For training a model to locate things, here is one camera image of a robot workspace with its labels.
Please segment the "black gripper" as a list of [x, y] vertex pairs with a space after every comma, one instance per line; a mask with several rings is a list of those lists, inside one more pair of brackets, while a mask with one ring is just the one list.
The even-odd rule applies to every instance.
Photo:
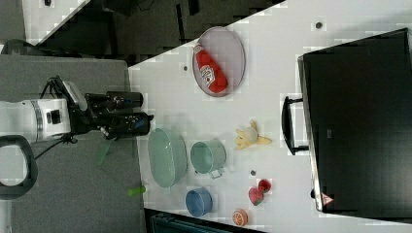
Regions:
[[[64, 143], [75, 144], [76, 135], [100, 129], [92, 122], [88, 107], [93, 110], [113, 111], [139, 108], [144, 102], [143, 94], [140, 92], [107, 91], [105, 94], [87, 93], [85, 97], [74, 83], [64, 81], [59, 76], [49, 78], [47, 85], [47, 90], [53, 98], [65, 99], [67, 102], [70, 132], [61, 136]], [[114, 123], [103, 126], [102, 133], [107, 140], [145, 136], [150, 132], [151, 121], [154, 118], [154, 115], [144, 112], [122, 116]]]

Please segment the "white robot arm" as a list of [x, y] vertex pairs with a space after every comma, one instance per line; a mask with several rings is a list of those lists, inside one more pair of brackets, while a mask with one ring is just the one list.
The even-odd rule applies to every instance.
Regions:
[[69, 142], [94, 130], [107, 140], [145, 136], [155, 117], [140, 110], [143, 102], [140, 92], [83, 94], [56, 76], [47, 80], [37, 99], [1, 103], [1, 134], [19, 135], [30, 144]]

